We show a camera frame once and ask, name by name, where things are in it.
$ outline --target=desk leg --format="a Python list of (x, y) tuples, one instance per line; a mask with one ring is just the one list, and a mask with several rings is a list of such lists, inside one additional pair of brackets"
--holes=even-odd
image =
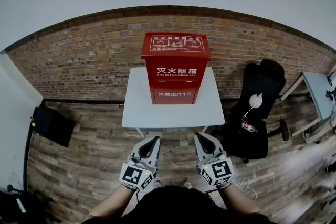
[(295, 133), (292, 133), (292, 137), (302, 133), (304, 130), (308, 129), (309, 127), (312, 127), (314, 124), (317, 124), (319, 121), (320, 121), (320, 118), (317, 118), (316, 120), (302, 127), (300, 130), (296, 131)]
[(141, 137), (145, 137), (145, 136), (143, 135), (143, 133), (141, 132), (140, 128), (136, 128), (136, 130), (138, 131), (138, 133), (140, 134)]
[(209, 126), (205, 126), (202, 130), (202, 133), (204, 133), (206, 131), (206, 129), (208, 129)]
[(295, 88), (303, 81), (303, 75), (293, 84), (292, 87), (290, 87), (287, 92), (280, 98), (281, 101), (283, 101), (290, 93), (295, 90)]

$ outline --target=white desk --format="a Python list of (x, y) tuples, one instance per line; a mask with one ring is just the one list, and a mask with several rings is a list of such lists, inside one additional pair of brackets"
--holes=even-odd
[(130, 71), (122, 126), (136, 128), (186, 128), (224, 124), (221, 100), (211, 67), (205, 69), (195, 104), (153, 105), (145, 67)]
[(302, 76), (293, 84), (291, 88), (280, 98), (283, 101), (301, 82), (305, 81), (310, 95), (313, 99), (318, 118), (307, 124), (303, 128), (292, 133), (295, 136), (302, 133), (304, 130), (312, 127), (314, 124), (323, 121), (330, 117), (331, 112), (334, 108), (335, 101), (331, 101), (329, 97), (326, 97), (327, 91), (332, 91), (334, 88), (330, 86), (327, 80), (327, 75), (318, 73), (303, 72)]

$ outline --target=brick wall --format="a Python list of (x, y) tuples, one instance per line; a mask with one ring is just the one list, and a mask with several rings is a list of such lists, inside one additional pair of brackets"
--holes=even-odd
[(290, 27), (226, 10), (136, 7), (72, 19), (6, 49), (44, 98), (123, 100), (130, 68), (144, 67), (146, 32), (205, 34), (221, 98), (237, 98), (247, 63), (280, 63), (287, 90), (302, 71), (328, 73), (336, 52)]

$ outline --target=white lamp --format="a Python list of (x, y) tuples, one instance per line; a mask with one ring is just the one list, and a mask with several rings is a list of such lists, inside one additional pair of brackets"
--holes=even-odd
[(243, 116), (243, 119), (246, 117), (247, 113), (251, 111), (251, 109), (257, 109), (261, 106), (261, 104), (263, 103), (263, 93), (261, 93), (260, 95), (256, 95), (256, 94), (253, 94), (251, 97), (250, 97), (250, 100), (248, 101), (251, 108), (249, 109), (249, 111), (247, 111), (245, 113), (245, 115)]

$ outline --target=fire extinguisher box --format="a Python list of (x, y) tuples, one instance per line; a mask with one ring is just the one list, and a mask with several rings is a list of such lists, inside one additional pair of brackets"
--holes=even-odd
[(206, 35), (146, 33), (141, 58), (153, 104), (195, 104), (211, 61)]

